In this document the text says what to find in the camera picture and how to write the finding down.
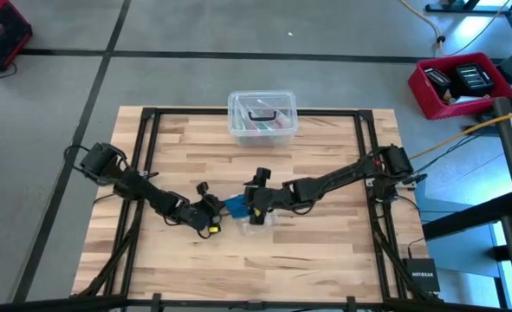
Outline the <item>black aluminium table frame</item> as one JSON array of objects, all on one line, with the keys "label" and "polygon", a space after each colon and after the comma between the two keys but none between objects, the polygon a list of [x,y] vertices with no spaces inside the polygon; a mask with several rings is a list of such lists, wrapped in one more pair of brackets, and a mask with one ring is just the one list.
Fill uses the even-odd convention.
[{"label": "black aluminium table frame", "polygon": [[[229,198],[258,167],[269,186],[316,178],[399,142],[389,110],[302,110],[285,147],[240,147],[216,107],[122,107],[112,143],[165,191],[198,201],[196,187]],[[221,231],[167,224],[149,204],[100,189],[73,294],[93,309],[169,307],[418,311],[436,302],[412,281],[403,250],[427,253],[410,201],[378,203],[358,181],[327,194],[312,211],[275,211],[278,224],[242,236],[232,217]]]}]

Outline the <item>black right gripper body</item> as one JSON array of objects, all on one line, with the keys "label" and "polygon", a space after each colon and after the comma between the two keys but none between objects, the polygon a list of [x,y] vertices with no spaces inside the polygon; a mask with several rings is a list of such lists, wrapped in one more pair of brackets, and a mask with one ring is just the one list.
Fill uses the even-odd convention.
[{"label": "black right gripper body", "polygon": [[252,202],[255,204],[255,208],[262,212],[262,215],[273,211],[277,207],[284,208],[291,196],[290,182],[283,182],[280,189],[268,188],[266,184],[270,176],[270,169],[258,167],[256,174],[250,181],[250,185],[256,186]]}]

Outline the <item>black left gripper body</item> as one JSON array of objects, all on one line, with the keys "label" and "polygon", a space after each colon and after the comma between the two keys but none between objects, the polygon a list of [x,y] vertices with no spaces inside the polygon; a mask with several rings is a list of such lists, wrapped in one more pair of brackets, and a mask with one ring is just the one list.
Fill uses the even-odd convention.
[{"label": "black left gripper body", "polygon": [[218,197],[208,193],[209,186],[206,182],[198,184],[196,189],[201,199],[188,205],[187,224],[196,231],[209,230],[215,225],[221,228],[219,216],[221,208],[217,206]]}]

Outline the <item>red plastic crate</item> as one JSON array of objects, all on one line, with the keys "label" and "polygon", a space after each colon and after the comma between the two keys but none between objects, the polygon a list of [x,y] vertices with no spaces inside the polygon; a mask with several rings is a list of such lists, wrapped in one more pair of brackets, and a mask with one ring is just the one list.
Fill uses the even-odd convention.
[{"label": "red plastic crate", "polygon": [[[450,78],[455,74],[456,68],[463,65],[477,64],[485,74],[494,82],[494,86],[487,92],[488,98],[480,97],[478,100],[464,101],[462,103],[447,104],[437,94],[433,83],[425,74],[426,69],[436,69]],[[499,97],[512,97],[512,87],[504,80],[495,64],[484,53],[456,55],[437,59],[419,61],[414,72],[408,79],[408,85],[428,120],[440,120],[456,116],[479,114],[493,107],[494,99]]]}]

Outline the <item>clear plastic storage box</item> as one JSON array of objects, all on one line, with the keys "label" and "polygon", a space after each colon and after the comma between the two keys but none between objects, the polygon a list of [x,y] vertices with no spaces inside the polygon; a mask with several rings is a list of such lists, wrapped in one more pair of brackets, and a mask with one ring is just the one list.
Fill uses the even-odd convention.
[{"label": "clear plastic storage box", "polygon": [[228,129],[242,147],[288,145],[298,131],[295,95],[288,90],[232,92],[228,97]]}]

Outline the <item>black tool battery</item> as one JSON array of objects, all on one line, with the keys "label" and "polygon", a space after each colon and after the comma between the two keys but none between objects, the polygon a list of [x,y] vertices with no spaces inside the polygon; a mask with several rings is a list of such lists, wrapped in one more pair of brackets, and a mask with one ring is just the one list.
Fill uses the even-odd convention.
[{"label": "black tool battery", "polygon": [[444,98],[451,85],[451,80],[443,72],[435,68],[425,69],[424,72],[437,95],[440,98]]}]

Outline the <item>black floor stand base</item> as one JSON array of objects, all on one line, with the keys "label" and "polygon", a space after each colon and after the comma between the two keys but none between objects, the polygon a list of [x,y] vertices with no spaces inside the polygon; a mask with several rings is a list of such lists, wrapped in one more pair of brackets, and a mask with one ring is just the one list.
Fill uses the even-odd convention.
[{"label": "black floor stand base", "polygon": [[[428,3],[418,15],[428,23],[435,35],[435,47],[441,56],[455,56],[466,52],[471,45],[491,27],[497,18],[502,17],[512,32],[512,0],[500,0],[499,4],[481,4],[485,0],[438,0]],[[489,20],[467,41],[454,50],[448,50],[449,36],[445,30],[433,22],[427,14],[457,14],[462,16],[487,16]]]}]

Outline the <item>clear plastic bag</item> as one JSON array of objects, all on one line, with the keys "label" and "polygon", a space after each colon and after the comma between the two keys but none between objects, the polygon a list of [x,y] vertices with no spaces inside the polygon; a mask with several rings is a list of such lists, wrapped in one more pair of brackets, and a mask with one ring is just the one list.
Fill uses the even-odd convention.
[{"label": "clear plastic bag", "polygon": [[254,236],[264,233],[278,224],[278,216],[275,211],[266,212],[259,217],[249,215],[242,218],[234,218],[234,224],[237,226],[242,236]]}]

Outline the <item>blue elastic bandage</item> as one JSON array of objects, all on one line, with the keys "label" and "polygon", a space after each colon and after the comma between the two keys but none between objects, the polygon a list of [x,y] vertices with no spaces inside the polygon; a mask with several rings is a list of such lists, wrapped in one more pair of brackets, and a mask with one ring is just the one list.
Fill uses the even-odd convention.
[{"label": "blue elastic bandage", "polygon": [[246,218],[250,215],[249,208],[242,194],[226,199],[224,206],[232,218]]}]

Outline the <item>black ribbed charger block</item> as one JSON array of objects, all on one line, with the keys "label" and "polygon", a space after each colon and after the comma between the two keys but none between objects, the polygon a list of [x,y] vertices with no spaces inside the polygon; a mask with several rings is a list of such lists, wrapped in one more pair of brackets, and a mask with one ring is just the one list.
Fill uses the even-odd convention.
[{"label": "black ribbed charger block", "polygon": [[465,96],[483,97],[494,88],[490,76],[476,63],[456,67],[455,82],[459,93]]}]

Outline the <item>black Netgear network switch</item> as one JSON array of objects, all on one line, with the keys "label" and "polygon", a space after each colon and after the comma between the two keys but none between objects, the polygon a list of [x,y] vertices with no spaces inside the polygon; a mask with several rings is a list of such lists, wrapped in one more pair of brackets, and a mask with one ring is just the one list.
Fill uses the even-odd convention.
[{"label": "black Netgear network switch", "polygon": [[437,268],[431,258],[405,258],[403,260],[412,281],[424,292],[440,291]]}]

